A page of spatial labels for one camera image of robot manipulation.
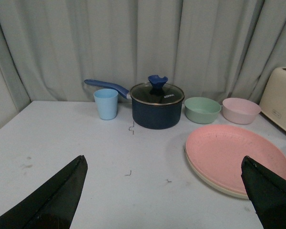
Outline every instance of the blue handle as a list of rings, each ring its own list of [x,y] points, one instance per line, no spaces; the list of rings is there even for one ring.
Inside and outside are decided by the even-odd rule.
[[[85,82],[85,84],[92,85],[92,86],[98,86],[98,87],[104,87],[104,88],[110,88],[110,89],[117,90],[118,93],[121,96],[123,96],[123,98],[131,99],[131,97],[129,95],[129,90],[127,90],[126,88],[124,88],[118,84],[108,83],[108,82],[99,81],[99,80],[84,80],[84,82]]]
[[[168,81],[168,78],[166,76],[160,78],[158,75],[151,75],[148,76],[148,80],[154,89],[161,89],[164,86],[164,84],[166,84],[166,82]]]

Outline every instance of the gray curtain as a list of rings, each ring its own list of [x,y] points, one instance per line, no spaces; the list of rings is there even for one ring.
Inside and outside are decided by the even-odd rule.
[[[30,103],[30,99],[16,71],[13,59],[10,55],[1,28],[0,28],[0,70],[5,80],[5,83],[9,89],[15,107],[18,110],[18,112],[20,112]]]
[[[31,100],[92,101],[84,79],[158,74],[186,98],[258,103],[286,66],[286,0],[0,0],[0,23]]]

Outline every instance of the saucepan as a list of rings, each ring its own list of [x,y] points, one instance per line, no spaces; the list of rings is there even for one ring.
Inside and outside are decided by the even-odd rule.
[[[158,75],[148,77],[149,83],[140,83],[130,91],[115,84],[99,80],[87,79],[88,85],[111,88],[132,100],[133,120],[148,129],[167,129],[176,125],[180,120],[183,90],[166,83],[168,78]]]

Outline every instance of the table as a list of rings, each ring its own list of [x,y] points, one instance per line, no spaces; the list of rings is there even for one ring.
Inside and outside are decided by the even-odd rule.
[[[286,135],[261,115],[236,125],[220,114],[213,124],[249,129],[286,155]],[[184,108],[176,126],[150,130],[133,122],[129,103],[104,121],[95,103],[32,102],[0,130],[0,215],[85,155],[72,229],[262,229],[249,200],[211,188],[189,166],[184,146],[201,126]]]

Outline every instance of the stacked plates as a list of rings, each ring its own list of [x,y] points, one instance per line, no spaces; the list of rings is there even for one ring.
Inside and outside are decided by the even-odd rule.
[[[286,180],[286,157],[267,139],[231,125],[207,125],[193,131],[186,141],[186,155],[195,173],[212,187],[246,198],[241,174],[245,156]]]

